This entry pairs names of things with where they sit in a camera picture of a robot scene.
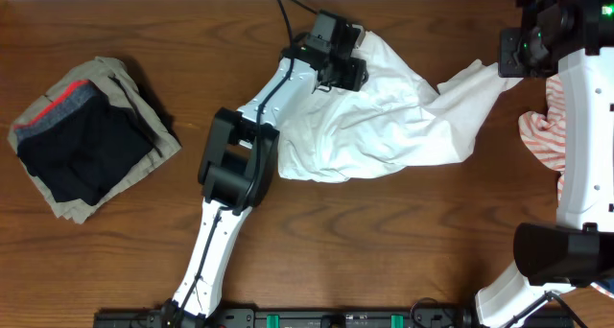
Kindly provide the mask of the white t-shirt green logo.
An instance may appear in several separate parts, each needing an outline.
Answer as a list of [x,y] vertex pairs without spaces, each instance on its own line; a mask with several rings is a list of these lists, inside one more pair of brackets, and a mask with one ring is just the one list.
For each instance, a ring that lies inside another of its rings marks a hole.
[[369,74],[360,91],[316,91],[281,124],[281,177],[340,183],[462,163],[500,94],[518,83],[476,59],[430,86],[373,32],[354,54]]

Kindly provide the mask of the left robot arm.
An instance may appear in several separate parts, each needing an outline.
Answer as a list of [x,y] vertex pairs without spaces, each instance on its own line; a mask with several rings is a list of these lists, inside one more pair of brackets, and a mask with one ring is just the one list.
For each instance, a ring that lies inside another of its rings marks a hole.
[[201,227],[184,278],[163,306],[162,326],[202,327],[214,314],[239,231],[270,187],[280,125],[317,90],[362,87],[366,63],[352,53],[365,35],[358,24],[318,12],[311,31],[291,36],[275,74],[253,99],[217,111],[198,172]]

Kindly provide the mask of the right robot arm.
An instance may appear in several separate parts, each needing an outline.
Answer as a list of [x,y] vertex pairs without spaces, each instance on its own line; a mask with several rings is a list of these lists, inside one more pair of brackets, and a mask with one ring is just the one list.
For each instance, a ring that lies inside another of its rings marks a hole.
[[518,28],[500,36],[503,78],[559,76],[565,98],[565,183],[553,225],[521,223],[514,260],[461,327],[562,327],[579,323],[566,303],[577,288],[613,276],[613,0],[516,0]]

